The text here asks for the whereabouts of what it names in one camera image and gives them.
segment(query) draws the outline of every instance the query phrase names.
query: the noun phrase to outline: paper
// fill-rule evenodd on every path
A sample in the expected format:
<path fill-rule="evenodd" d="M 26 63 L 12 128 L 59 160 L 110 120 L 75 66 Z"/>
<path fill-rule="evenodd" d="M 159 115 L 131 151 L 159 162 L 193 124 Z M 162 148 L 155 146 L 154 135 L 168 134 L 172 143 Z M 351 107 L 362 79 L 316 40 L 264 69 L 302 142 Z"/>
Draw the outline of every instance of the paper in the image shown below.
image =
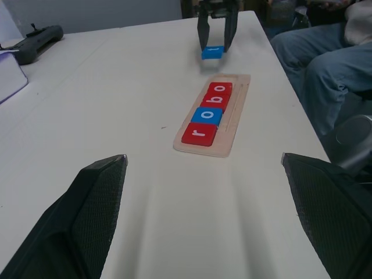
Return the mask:
<path fill-rule="evenodd" d="M 12 52 L 0 52 L 0 104 L 4 103 L 27 84 L 28 79 Z"/>

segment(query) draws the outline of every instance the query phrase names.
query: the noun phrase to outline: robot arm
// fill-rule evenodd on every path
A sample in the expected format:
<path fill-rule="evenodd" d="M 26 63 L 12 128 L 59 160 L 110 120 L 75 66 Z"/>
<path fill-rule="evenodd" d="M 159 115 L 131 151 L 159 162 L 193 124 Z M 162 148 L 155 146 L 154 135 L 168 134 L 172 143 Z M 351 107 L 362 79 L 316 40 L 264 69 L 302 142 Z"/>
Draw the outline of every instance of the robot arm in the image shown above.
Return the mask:
<path fill-rule="evenodd" d="M 241 0 L 200 0 L 198 33 L 202 51 L 206 48 L 209 38 L 208 17 L 212 19 L 226 18 L 224 35 L 224 52 L 227 52 L 233 42 L 238 25 L 239 3 Z"/>

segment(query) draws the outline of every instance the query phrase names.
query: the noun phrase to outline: blue block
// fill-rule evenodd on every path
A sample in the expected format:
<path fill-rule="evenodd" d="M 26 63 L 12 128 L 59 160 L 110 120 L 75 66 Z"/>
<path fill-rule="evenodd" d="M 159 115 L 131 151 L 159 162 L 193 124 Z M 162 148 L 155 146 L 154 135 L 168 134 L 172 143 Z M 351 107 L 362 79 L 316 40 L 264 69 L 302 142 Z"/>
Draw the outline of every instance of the blue block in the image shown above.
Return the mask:
<path fill-rule="evenodd" d="M 207 46 L 202 52 L 202 60 L 205 59 L 221 59 L 225 47 L 223 46 Z"/>
<path fill-rule="evenodd" d="M 197 108 L 191 122 L 219 125 L 223 111 L 216 108 Z"/>

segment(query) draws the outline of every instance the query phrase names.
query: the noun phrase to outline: person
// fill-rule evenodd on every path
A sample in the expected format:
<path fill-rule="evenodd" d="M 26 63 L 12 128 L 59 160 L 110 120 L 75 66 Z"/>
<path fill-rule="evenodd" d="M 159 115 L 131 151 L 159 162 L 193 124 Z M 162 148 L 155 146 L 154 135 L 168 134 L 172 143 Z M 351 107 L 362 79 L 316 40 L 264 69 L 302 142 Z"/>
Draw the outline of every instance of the person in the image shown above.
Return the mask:
<path fill-rule="evenodd" d="M 327 3 L 337 10 L 350 5 Z M 348 92 L 372 90 L 372 0 L 347 8 L 347 22 L 279 34 L 271 45 L 319 137 L 333 130 Z"/>

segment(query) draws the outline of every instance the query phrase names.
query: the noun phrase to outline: table surface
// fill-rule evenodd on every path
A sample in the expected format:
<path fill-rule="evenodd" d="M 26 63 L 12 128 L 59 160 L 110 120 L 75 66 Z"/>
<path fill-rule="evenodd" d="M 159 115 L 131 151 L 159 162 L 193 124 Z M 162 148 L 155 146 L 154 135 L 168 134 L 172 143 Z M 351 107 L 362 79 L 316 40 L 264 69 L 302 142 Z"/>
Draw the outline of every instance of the table surface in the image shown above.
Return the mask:
<path fill-rule="evenodd" d="M 200 59 L 196 24 L 126 27 L 103 44 L 66 36 L 71 48 L 90 40 L 97 48 L 85 58 L 71 50 L 81 59 L 73 74 L 56 79 L 0 137 L 0 270 L 80 169 L 126 153 L 102 278 L 329 278 L 280 163 L 283 152 L 327 157 L 255 14 L 239 14 L 231 49 L 216 67 Z M 221 43 L 224 21 L 210 24 L 210 44 Z M 59 59 L 67 68 L 66 55 Z M 47 63 L 29 86 L 55 78 Z M 215 73 L 252 75 L 230 156 L 175 151 L 178 129 Z M 12 110 L 23 107 L 21 95 L 10 100 Z M 10 127 L 1 119 L 0 131 Z"/>

